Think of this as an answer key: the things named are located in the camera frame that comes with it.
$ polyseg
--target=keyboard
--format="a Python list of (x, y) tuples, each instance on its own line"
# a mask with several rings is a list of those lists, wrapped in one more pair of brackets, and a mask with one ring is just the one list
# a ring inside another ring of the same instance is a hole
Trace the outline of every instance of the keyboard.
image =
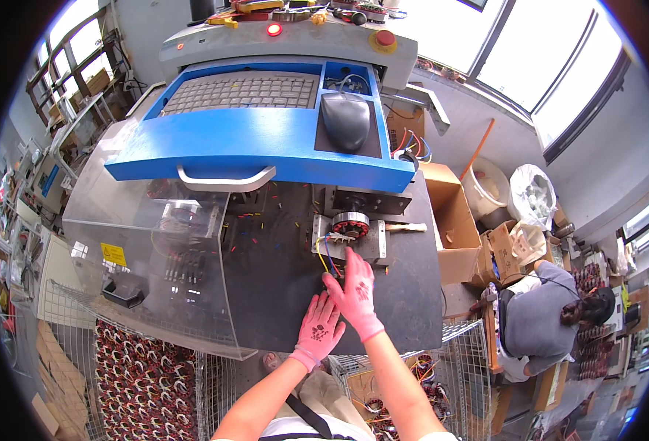
[(160, 116), (234, 107), (314, 109), (319, 75), (248, 71), (218, 73), (185, 81)]

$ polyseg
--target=red emergency stop button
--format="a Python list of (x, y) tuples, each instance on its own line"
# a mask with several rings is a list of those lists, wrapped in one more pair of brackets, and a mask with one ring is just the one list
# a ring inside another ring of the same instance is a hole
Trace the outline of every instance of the red emergency stop button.
[(396, 36), (391, 31), (376, 31), (369, 35), (371, 48), (381, 54), (392, 54), (398, 48)]
[(396, 36), (391, 31), (376, 32), (376, 42), (381, 46), (390, 46), (396, 42)]

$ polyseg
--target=black strap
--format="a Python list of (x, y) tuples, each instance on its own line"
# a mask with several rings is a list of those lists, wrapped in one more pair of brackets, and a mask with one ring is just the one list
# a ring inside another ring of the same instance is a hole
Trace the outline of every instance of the black strap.
[(305, 422), (312, 426), (313, 429), (317, 430), (323, 438), (326, 440), (332, 439), (331, 430), (329, 429), (327, 421), (313, 412), (312, 409), (304, 405), (295, 395), (289, 394), (285, 402), (300, 416), (300, 418), (305, 420)]
[(318, 438), (320, 440), (349, 440), (356, 441), (350, 436), (333, 435), (331, 438), (325, 438), (319, 433), (282, 433), (281, 435), (271, 435), (258, 438), (259, 441), (285, 441), (296, 440), (298, 438)]
[(317, 433), (283, 433), (281, 435), (272, 435), (267, 437), (260, 437), (259, 441), (283, 441), (293, 440), (295, 438), (320, 438), (323, 440), (350, 440), (356, 441), (352, 437), (345, 437), (343, 435), (332, 435), (327, 421), (321, 416), (317, 415), (309, 407), (304, 405), (295, 395), (289, 394), (285, 402), (293, 409), (295, 413), (300, 416), (307, 424), (317, 430)]
[(510, 289), (502, 289), (499, 292), (499, 340), (501, 341), (501, 346), (503, 350), (506, 351), (506, 354), (513, 357), (514, 355), (509, 352), (506, 348), (506, 339), (504, 338), (504, 330), (506, 328), (506, 307), (511, 301), (513, 296), (516, 295), (515, 292)]

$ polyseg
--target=yellow warning label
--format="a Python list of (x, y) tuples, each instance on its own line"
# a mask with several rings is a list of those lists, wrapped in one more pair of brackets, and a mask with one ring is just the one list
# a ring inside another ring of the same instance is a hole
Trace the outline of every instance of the yellow warning label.
[(123, 248), (120, 246), (109, 245), (108, 243), (101, 243), (101, 254), (104, 255), (104, 260), (107, 262), (116, 263), (122, 267), (126, 266), (126, 258), (123, 256)]

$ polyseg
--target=mouse pad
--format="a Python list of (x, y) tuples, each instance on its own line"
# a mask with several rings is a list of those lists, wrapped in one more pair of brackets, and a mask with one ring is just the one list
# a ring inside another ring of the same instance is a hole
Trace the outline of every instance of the mouse pad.
[[(380, 159), (381, 146), (378, 140), (376, 114), (373, 112), (373, 102), (367, 101), (367, 104), (369, 106), (369, 113), (371, 115), (369, 136), (366, 137), (366, 141), (364, 142), (364, 145), (361, 146), (361, 149), (359, 149), (358, 152), (352, 154)], [(322, 116), (322, 111), (320, 111), (320, 117), (318, 118), (318, 132), (315, 137), (315, 150), (319, 150), (320, 152), (349, 153), (340, 151), (340, 149), (329, 140), (329, 136), (327, 135), (327, 128), (325, 127), (325, 118)]]

